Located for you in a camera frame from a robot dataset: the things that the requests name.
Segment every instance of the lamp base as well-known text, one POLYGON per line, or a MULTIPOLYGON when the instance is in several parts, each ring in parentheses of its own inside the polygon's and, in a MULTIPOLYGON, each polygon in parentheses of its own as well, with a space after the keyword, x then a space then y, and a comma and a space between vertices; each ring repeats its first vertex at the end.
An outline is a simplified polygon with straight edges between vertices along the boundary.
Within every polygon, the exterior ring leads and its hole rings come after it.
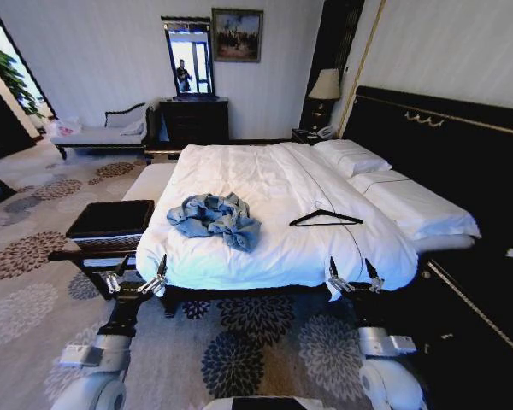
POLYGON ((310 100, 312 109, 307 125, 307 129, 313 132, 321 130, 328 126, 333 112, 334 100, 310 100))

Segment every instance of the white cushion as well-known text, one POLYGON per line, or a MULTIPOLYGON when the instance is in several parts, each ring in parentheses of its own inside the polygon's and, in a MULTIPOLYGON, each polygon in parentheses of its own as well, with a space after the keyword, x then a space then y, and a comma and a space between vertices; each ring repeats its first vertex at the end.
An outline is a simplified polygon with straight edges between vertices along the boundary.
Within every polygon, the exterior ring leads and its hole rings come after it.
POLYGON ((434 235, 481 236, 468 211, 401 173, 363 173, 348 182, 413 241, 434 235))
POLYGON ((136 120, 126 125, 120 131, 120 135, 140 135, 144 130, 144 120, 136 120))
POLYGON ((314 148, 345 179, 359 173, 372 173, 392 168, 386 160, 349 139, 323 141, 314 145, 314 148))
POLYGON ((142 135, 121 135, 119 128, 84 126, 82 132, 67 137, 53 137, 54 144, 140 144, 142 135))
POLYGON ((145 117, 146 109, 149 104, 136 107, 127 113, 122 114, 108 114, 106 116, 106 126, 111 128, 123 128, 132 124, 136 120, 143 120, 145 117))
POLYGON ((126 192, 122 201, 152 199, 157 203, 173 174, 176 162, 152 164, 146 167, 126 192))

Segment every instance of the white duvet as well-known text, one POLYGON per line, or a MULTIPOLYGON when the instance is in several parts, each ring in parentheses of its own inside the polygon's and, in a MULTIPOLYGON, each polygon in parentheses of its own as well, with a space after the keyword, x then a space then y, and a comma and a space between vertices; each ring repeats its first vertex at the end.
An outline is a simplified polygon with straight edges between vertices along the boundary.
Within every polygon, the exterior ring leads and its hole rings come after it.
MULTIPOLYGON (((309 222, 338 222, 320 217, 309 222)), ((368 258, 384 289, 405 286, 416 274, 417 255, 397 226, 345 182, 309 145, 189 145, 180 155, 137 248, 137 269, 156 275, 167 253, 168 284, 189 289, 240 290, 328 282, 330 257, 339 276, 368 282, 368 258), (166 219, 190 195, 234 192, 262 222, 251 253, 228 248, 220 236, 188 238, 166 219), (362 225, 289 226, 316 208, 350 215, 362 225)))

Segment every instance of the chaise lounge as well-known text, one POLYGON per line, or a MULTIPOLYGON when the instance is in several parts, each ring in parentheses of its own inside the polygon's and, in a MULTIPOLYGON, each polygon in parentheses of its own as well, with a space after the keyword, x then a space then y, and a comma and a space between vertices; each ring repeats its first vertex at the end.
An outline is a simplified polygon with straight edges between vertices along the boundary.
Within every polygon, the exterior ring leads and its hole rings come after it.
POLYGON ((155 128, 154 102, 140 103, 125 111, 104 113, 104 126, 83 126, 79 134, 53 137, 51 142, 67 159, 65 148, 144 150, 155 128))

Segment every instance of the lampshade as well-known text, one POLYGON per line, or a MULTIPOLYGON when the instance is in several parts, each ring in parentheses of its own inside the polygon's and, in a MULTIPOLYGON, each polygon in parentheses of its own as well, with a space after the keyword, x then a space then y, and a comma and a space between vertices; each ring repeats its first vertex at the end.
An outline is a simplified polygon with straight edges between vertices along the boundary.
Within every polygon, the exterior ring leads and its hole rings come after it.
POLYGON ((338 100, 340 98, 339 70, 337 68, 321 70, 308 97, 316 100, 338 100))

